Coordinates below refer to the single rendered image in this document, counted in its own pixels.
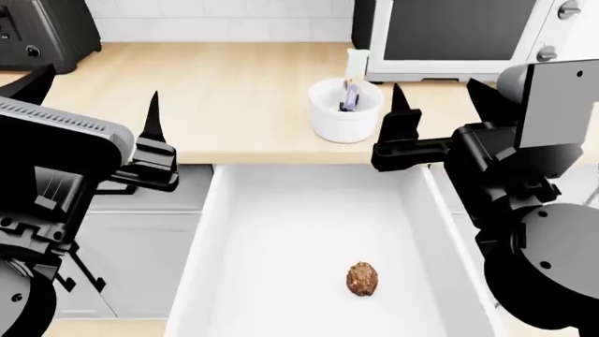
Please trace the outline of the grey cabinet door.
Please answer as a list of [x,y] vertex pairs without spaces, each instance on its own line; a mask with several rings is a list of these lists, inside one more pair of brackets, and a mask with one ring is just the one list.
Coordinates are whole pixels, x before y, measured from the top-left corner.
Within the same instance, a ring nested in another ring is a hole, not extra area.
[[182,277],[199,212],[92,213],[80,227],[77,257],[96,290],[71,257],[60,274],[76,285],[55,285],[58,318],[165,319]]

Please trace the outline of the white open drawer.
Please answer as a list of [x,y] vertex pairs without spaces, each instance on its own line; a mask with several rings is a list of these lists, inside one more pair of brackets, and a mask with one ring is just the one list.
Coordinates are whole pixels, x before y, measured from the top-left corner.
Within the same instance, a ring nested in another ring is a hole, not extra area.
[[220,165],[164,337],[504,337],[475,253],[424,166]]

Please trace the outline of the white purple wrapped bar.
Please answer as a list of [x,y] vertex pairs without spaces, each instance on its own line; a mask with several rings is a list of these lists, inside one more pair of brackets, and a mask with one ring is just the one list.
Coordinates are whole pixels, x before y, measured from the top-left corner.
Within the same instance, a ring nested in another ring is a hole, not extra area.
[[339,111],[356,110],[371,51],[348,49],[347,54]]

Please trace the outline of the black toaster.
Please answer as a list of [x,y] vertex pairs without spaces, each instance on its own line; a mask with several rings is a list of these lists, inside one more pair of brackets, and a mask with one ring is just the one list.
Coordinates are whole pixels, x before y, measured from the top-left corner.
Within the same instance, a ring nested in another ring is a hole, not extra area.
[[64,75],[101,50],[85,0],[0,0],[0,71],[52,64]]

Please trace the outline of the grey cabinet drawer front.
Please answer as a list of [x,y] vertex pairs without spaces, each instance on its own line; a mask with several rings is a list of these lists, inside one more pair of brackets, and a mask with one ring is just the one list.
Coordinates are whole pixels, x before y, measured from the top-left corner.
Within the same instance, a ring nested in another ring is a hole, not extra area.
[[132,195],[95,196],[89,212],[198,212],[212,182],[211,165],[180,165],[172,193],[139,188]]

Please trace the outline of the white microwave oven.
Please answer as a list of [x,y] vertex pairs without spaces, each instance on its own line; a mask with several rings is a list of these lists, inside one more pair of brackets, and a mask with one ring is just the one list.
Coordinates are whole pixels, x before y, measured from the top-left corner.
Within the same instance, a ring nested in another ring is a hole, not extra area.
[[581,13],[562,20],[566,0],[354,0],[351,41],[370,50],[366,81],[496,81],[511,66],[536,60],[547,45],[563,61],[575,24],[599,0],[578,0]]

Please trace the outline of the white cylindrical utensil holder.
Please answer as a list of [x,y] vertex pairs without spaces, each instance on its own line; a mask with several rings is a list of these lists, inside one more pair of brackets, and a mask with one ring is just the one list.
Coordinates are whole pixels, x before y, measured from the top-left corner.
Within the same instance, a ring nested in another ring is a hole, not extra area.
[[377,129],[385,96],[377,86],[364,82],[356,110],[339,111],[342,83],[343,78],[328,78],[310,87],[311,127],[318,137],[330,142],[362,142]]

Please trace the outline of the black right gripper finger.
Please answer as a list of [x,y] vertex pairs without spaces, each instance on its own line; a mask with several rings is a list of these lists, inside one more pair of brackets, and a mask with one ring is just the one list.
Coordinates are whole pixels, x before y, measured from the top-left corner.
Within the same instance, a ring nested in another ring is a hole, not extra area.
[[383,117],[371,164],[379,172],[406,170],[415,165],[444,162],[452,138],[419,139],[420,109],[412,109],[398,83],[393,86],[391,111]]
[[469,79],[466,88],[483,123],[514,124],[517,121],[517,104],[503,97],[497,89],[475,79]]

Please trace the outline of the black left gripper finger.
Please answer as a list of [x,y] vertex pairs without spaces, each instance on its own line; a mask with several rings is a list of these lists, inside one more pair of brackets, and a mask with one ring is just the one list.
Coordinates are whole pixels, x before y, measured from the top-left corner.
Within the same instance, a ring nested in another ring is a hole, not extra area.
[[53,64],[42,66],[12,83],[0,86],[0,97],[40,106],[52,87],[55,75]]
[[167,144],[163,134],[158,92],[154,92],[151,99],[131,161],[122,165],[111,176],[111,181],[166,193],[178,187],[177,151]]

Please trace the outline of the brown round walnut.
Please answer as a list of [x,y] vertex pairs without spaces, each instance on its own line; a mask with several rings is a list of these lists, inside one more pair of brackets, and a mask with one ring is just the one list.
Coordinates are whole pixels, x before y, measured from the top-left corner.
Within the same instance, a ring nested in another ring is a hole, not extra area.
[[378,272],[364,261],[351,266],[345,277],[346,287],[358,297],[370,297],[376,291],[378,283]]

